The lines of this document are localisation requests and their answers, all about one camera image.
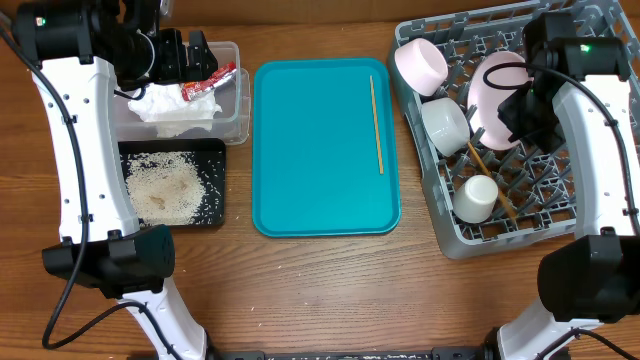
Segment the red snack wrapper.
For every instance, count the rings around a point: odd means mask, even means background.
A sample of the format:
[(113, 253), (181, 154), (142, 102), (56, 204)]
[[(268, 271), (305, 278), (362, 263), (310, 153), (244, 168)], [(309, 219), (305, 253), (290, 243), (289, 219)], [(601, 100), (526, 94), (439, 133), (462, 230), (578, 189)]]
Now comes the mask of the red snack wrapper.
[(209, 93), (213, 93), (216, 89), (230, 83), (237, 72), (235, 62), (229, 62), (227, 65), (220, 67), (208, 79), (187, 82), (181, 87), (181, 95), (184, 101), (193, 102)]

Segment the white napkin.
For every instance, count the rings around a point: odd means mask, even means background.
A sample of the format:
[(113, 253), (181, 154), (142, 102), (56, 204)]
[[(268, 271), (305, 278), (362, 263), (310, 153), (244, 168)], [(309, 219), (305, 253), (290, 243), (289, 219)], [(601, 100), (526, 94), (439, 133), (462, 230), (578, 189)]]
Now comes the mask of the white napkin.
[(151, 84), (141, 100), (130, 100), (128, 108), (144, 122), (206, 120), (222, 111), (213, 92), (194, 101), (185, 101), (177, 85)]

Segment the pink round plate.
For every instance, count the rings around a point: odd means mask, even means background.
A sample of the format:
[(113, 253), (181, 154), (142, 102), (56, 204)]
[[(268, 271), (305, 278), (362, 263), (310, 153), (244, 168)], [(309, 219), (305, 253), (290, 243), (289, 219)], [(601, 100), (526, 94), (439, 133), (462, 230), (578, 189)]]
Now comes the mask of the pink round plate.
[(467, 106), (476, 106), (476, 111), (470, 119), (470, 126), (473, 131), (479, 128), (485, 130), (479, 142), (492, 150), (504, 151), (516, 147), (519, 140), (510, 141), (511, 131), (498, 117), (498, 107), (514, 90), (498, 90), (489, 87), (483, 80), (485, 72), (496, 65), (519, 62), (524, 63), (522, 56), (515, 52), (499, 51), (486, 57), (476, 68), (469, 87)]

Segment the grey small bowl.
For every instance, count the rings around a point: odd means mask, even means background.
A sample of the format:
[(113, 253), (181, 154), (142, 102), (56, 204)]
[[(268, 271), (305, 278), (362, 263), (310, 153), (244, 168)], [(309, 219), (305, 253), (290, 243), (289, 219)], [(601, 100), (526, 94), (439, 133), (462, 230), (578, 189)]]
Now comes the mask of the grey small bowl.
[(421, 107), (425, 131), (443, 156), (449, 157), (466, 146), (470, 130), (464, 113), (450, 98), (426, 102)]

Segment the white cup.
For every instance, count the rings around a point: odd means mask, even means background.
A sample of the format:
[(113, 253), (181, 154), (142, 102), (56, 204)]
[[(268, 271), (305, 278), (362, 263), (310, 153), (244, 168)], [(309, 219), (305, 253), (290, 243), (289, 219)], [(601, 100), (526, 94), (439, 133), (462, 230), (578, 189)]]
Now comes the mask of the white cup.
[(492, 178), (472, 176), (455, 192), (453, 212), (464, 222), (481, 223), (490, 217), (498, 194), (498, 186)]

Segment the pink bowl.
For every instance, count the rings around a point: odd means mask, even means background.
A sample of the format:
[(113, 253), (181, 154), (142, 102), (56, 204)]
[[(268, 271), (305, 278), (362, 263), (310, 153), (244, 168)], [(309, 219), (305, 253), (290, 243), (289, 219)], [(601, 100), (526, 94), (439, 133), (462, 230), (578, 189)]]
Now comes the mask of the pink bowl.
[(444, 55), (430, 41), (417, 38), (394, 53), (399, 74), (422, 96), (432, 96), (446, 80), (448, 66)]

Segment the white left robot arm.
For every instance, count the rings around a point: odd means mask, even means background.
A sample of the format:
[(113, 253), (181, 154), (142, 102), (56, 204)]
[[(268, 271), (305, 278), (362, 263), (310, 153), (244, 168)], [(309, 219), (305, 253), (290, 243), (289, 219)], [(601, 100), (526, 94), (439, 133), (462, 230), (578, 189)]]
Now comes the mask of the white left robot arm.
[(32, 74), (54, 148), (60, 241), (42, 252), (46, 271), (127, 310), (158, 358), (213, 359), (173, 280), (170, 230), (139, 224), (112, 119), (116, 96), (204, 80), (218, 67), (201, 32), (163, 29), (161, 15), (158, 1), (27, 1), (1, 36)]

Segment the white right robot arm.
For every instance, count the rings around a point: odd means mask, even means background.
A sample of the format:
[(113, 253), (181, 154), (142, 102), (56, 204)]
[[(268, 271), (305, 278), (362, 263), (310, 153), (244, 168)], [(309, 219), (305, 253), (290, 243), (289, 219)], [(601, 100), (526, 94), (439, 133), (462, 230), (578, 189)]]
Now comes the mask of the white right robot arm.
[(639, 311), (639, 160), (625, 46), (579, 36), (564, 12), (530, 21), (523, 43), (528, 81), (509, 87), (498, 116), (515, 140), (545, 152), (567, 147), (575, 238), (541, 260), (537, 299), (487, 336), (480, 359), (549, 359)]

